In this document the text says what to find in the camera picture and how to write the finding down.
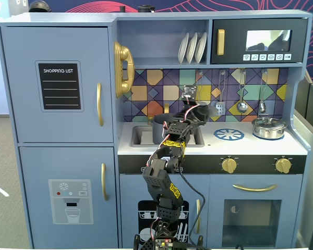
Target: oven window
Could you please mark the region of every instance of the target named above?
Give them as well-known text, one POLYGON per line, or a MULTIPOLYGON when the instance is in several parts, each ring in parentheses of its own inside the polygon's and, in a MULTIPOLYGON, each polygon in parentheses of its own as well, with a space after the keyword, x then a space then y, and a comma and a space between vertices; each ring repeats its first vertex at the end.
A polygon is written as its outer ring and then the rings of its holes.
POLYGON ((246 51, 289 51, 291 30, 248 30, 246 51))
POLYGON ((226 199, 223 247, 275 247, 281 200, 226 199))

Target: gray floor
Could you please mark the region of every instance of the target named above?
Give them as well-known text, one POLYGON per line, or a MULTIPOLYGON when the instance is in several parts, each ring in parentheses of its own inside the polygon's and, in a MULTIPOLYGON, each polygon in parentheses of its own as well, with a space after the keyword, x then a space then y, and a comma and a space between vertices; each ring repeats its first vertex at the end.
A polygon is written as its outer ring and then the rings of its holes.
POLYGON ((29 248, 9 118, 0 118, 0 247, 29 248))

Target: pot lid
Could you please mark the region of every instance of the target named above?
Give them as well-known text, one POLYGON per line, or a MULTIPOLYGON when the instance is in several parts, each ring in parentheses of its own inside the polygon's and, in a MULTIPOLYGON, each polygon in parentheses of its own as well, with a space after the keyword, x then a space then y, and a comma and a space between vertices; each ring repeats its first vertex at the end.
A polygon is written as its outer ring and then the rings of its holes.
POLYGON ((265 130, 285 129, 287 127, 284 121, 271 117, 256 118, 252 121, 252 124, 257 128, 265 130))

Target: silver pot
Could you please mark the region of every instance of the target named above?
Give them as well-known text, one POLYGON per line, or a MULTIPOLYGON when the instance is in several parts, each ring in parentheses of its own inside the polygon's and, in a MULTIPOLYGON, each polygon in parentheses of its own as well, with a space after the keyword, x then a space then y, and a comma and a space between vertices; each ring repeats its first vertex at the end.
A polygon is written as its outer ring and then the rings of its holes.
POLYGON ((271 117, 256 118, 251 124, 253 125, 253 135, 268 140, 275 140, 283 137, 284 130, 287 127, 287 124, 284 121, 271 117))

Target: microwave buttons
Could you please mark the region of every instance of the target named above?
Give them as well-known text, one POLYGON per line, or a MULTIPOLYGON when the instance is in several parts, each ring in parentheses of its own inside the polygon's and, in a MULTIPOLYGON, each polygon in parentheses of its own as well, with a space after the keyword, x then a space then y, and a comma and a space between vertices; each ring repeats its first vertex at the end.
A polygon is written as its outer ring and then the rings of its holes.
POLYGON ((258 54, 252 54, 251 55, 251 60, 252 61, 257 61, 259 59, 259 55, 258 54))
POLYGON ((244 61, 250 61, 250 55, 249 54, 244 55, 244 61))
POLYGON ((260 54, 260 61, 265 61, 267 60, 267 55, 266 54, 260 54))
POLYGON ((275 60, 275 54, 269 54, 268 61, 274 61, 274 60, 275 60))
POLYGON ((291 54, 285 54, 284 60, 291 60, 291 54))
POLYGON ((283 54, 277 54, 276 55, 276 60, 280 61, 280 60, 283 60, 283 54))

